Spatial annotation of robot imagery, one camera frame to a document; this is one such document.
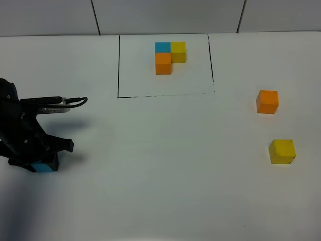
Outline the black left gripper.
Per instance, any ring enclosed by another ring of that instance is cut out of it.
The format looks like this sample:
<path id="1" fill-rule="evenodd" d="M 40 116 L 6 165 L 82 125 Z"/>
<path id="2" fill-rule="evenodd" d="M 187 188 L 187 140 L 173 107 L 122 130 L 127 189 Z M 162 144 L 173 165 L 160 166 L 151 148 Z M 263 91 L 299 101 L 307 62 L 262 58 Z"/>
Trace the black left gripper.
<path id="1" fill-rule="evenodd" d="M 39 107 L 20 101 L 14 84 L 1 79 L 1 155 L 30 172 L 29 164 L 48 153 L 73 152 L 71 139 L 48 135 L 36 120 Z"/>

